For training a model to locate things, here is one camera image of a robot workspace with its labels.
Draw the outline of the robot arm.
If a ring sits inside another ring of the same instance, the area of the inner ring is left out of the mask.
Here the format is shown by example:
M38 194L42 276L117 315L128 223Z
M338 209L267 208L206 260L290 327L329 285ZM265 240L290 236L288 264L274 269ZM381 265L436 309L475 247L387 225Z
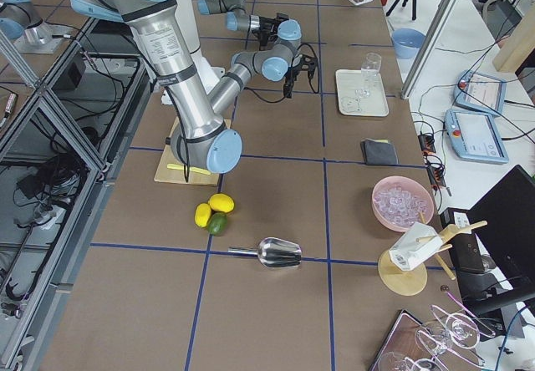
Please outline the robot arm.
M207 90L194 60L200 44L191 0L70 2L77 13L135 30L138 49L176 108L180 124L171 135L171 150L186 167L217 174L232 170L242 154L242 139L226 126L223 112L254 75L277 82L295 75L302 58L300 25L286 19L269 50L237 53L230 69Z
M245 8L246 0L197 0L202 15L225 14L226 27L231 31L251 33L258 41L260 50L265 50L278 37L279 26L289 20L285 13L275 18L250 14Z

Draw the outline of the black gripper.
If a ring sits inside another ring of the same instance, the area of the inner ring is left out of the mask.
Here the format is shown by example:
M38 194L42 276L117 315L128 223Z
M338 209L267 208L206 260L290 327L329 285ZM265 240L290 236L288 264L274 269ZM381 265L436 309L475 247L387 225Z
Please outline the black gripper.
M312 85L313 77L317 69L317 58L315 56L309 56L302 54L297 58L297 63L294 64L284 75L284 84L283 84L283 97L291 98L293 94L293 87L297 81L298 76L301 72L305 71L307 73L308 84L311 91L316 94L317 90Z
M289 16L285 13L277 13L275 18L252 15L252 34L257 39L260 50L277 39L279 25L287 20Z

